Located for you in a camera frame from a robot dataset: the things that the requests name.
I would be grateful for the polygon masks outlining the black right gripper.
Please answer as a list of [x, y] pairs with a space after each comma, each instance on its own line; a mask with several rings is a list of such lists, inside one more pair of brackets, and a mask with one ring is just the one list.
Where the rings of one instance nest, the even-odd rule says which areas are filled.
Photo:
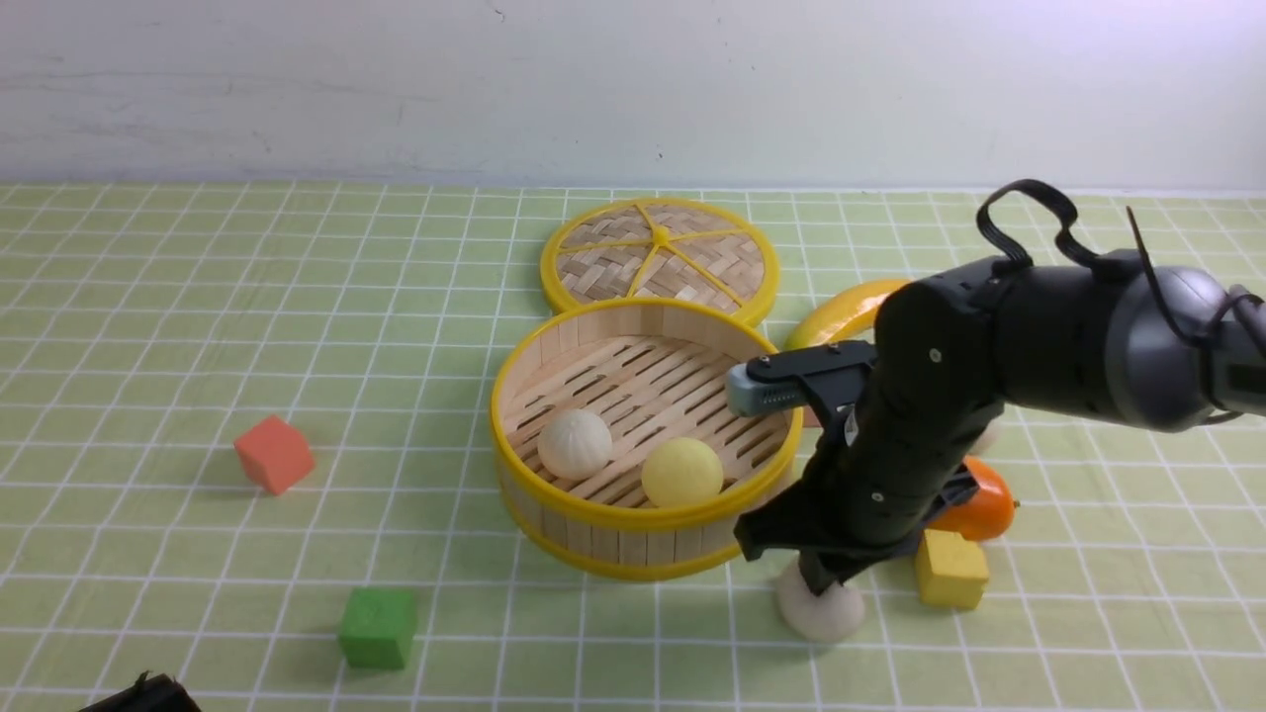
[[906, 284], [882, 302], [871, 342], [768, 359], [795, 378], [823, 432], [799, 481], [743, 513], [744, 559], [798, 554], [812, 595], [889, 559], [936, 516], [946, 481], [1001, 410], [990, 364], [1000, 258]]

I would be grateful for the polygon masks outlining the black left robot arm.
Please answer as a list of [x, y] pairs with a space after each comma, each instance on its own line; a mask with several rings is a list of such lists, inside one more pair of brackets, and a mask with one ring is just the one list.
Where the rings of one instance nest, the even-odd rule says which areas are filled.
[[135, 678], [122, 689], [81, 709], [82, 712], [200, 712], [200, 707], [185, 685], [168, 674]]

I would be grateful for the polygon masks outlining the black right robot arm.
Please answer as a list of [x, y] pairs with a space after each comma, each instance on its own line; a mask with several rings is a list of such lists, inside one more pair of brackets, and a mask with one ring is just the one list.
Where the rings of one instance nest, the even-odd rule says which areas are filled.
[[974, 495], [963, 456], [1005, 405], [1166, 433], [1262, 416], [1263, 302], [1125, 250], [1095, 267], [979, 260], [895, 290], [871, 341], [732, 367], [727, 397], [738, 416], [806, 405], [822, 424], [799, 481], [734, 527], [744, 559], [795, 551], [822, 594]]

